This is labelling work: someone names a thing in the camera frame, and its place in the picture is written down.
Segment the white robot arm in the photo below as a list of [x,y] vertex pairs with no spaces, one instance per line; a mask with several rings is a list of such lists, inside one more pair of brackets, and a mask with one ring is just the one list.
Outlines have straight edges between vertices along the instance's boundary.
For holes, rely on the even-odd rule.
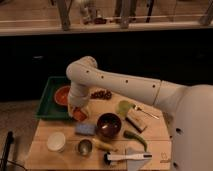
[[185,86],[159,79],[105,72],[91,56],[66,68],[68,103],[83,107],[92,86],[105,88],[173,117],[170,171],[213,171],[213,85]]

